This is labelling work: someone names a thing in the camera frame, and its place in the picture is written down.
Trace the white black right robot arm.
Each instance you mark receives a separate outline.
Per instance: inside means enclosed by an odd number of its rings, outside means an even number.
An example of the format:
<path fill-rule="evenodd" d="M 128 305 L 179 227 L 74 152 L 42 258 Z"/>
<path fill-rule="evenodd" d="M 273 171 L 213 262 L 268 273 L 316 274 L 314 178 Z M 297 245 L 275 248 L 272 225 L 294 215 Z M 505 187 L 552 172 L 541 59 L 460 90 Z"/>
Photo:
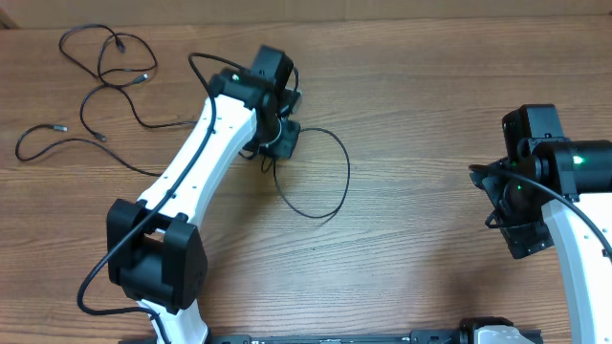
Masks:
<path fill-rule="evenodd" d="M 552 104 L 502 119 L 506 157 L 469 167 L 515 259 L 554 247 L 575 343 L 611 340 L 611 143 L 570 140 Z"/>

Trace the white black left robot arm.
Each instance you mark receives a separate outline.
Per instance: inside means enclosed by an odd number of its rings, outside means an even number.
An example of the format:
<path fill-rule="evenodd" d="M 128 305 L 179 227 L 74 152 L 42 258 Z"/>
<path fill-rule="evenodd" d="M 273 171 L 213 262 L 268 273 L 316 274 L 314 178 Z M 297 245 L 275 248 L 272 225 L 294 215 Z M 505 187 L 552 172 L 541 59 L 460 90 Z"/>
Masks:
<path fill-rule="evenodd" d="M 199 226 L 242 150 L 288 159 L 300 126 L 289 116 L 301 100 L 287 82 L 294 62 L 263 46 L 248 69 L 227 67 L 206 83 L 201 116 L 171 164 L 135 202 L 116 200 L 106 219 L 109 279 L 137 301 L 155 343 L 204 343 L 197 298 L 208 260 Z"/>

